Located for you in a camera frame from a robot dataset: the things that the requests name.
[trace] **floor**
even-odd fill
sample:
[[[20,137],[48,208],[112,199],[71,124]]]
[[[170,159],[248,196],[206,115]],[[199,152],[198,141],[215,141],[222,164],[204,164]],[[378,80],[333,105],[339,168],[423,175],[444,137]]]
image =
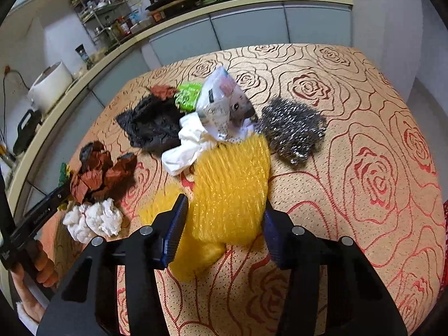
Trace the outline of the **floor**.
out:
[[[448,117],[417,79],[407,104],[428,143],[442,187],[442,200],[445,202],[448,200]]]

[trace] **power cord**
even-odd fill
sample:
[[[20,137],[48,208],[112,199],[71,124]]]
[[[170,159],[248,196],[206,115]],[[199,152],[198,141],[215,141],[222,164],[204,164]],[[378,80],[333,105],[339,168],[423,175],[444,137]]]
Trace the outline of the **power cord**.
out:
[[[28,87],[20,74],[20,72],[16,69],[11,69],[10,66],[6,66],[4,69],[4,75],[3,75],[3,130],[0,129],[0,139],[3,141],[5,147],[6,145],[6,90],[5,90],[5,84],[4,81],[6,79],[6,76],[10,73],[17,73],[22,80],[23,85],[26,87],[26,89],[30,90],[30,87]]]

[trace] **human hand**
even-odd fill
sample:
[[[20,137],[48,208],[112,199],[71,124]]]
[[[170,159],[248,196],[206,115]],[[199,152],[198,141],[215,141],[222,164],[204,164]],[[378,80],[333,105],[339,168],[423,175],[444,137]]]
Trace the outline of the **human hand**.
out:
[[[43,251],[43,246],[40,241],[37,241],[37,248],[39,254],[34,261],[34,266],[39,271],[36,277],[38,283],[43,284],[44,287],[52,287],[58,280],[58,275],[55,271],[55,264],[51,259],[48,259],[47,254]],[[25,286],[23,278],[25,271],[21,264],[17,264],[11,271],[11,275],[16,287],[17,293],[23,303],[25,312],[36,322],[40,322],[45,313],[42,305],[33,296],[30,290]]]

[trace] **screw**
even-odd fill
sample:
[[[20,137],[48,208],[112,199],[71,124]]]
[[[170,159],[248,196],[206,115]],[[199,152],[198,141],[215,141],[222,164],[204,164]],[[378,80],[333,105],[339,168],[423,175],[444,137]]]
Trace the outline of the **screw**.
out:
[[[341,241],[342,241],[342,243],[345,246],[352,246],[353,245],[353,239],[351,237],[344,236]]]
[[[305,229],[302,226],[294,226],[291,231],[294,235],[303,235],[305,233]]]
[[[97,236],[97,237],[95,237],[92,240],[92,245],[93,246],[98,246],[98,245],[101,245],[101,244],[102,244],[102,237]]]
[[[151,232],[152,232],[152,227],[151,227],[151,226],[143,226],[143,227],[140,229],[140,233],[141,233],[142,235],[149,235]]]

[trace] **brown crumpled paper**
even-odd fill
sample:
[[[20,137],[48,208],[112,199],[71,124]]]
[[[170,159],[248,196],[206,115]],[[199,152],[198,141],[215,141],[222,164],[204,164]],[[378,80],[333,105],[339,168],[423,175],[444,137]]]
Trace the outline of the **brown crumpled paper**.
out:
[[[176,87],[167,85],[155,85],[152,86],[149,90],[154,96],[160,98],[163,101],[167,98],[172,98],[176,92],[179,92]]]
[[[94,141],[85,145],[80,152],[81,169],[70,183],[70,191],[76,201],[97,202],[107,198],[109,191],[125,178],[133,175],[137,157],[127,153],[113,164],[111,154],[104,145]]]

